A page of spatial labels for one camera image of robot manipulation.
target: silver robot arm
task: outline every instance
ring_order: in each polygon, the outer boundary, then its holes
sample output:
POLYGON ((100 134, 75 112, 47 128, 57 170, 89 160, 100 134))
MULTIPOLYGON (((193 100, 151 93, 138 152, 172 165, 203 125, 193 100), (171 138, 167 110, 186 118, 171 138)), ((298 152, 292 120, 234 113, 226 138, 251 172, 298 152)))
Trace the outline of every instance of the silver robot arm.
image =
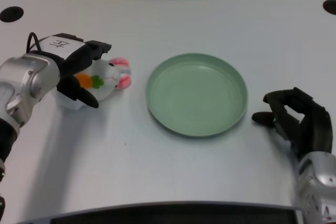
POLYGON ((336 223, 336 157, 332 150, 329 113, 298 88, 271 92, 264 97, 272 112, 258 112, 252 119, 291 142, 299 161, 296 200, 305 224, 336 223), (304 114, 301 122, 285 105, 304 114))
MULTIPOLYGON (((26 53, 10 58, 0 67, 0 181, 20 128, 30 119, 33 107, 53 88, 73 100, 80 100, 94 108, 95 97, 83 89, 74 74, 99 60, 111 45, 99 41, 83 42, 69 34, 57 34, 37 39, 28 37, 26 53), (30 46, 31 39, 35 44, 30 46)), ((0 197, 0 220, 5 201, 0 197)))

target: table surface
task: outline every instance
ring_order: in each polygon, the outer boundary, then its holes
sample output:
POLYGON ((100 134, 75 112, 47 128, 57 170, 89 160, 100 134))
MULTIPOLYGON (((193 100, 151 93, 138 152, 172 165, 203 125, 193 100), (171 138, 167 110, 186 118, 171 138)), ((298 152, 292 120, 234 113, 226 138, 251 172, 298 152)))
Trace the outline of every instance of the table surface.
POLYGON ((0 23, 0 63, 24 53, 31 31, 69 33, 113 44, 107 57, 129 59, 133 80, 99 109, 62 110, 51 94, 35 106, 6 161, 3 223, 152 201, 291 206, 288 142, 250 118, 269 110, 266 93, 294 86, 336 117, 336 16, 324 1, 0 0, 25 11, 0 23), (224 134, 185 138, 146 108, 151 71, 187 52, 220 57, 246 81, 247 112, 224 134))

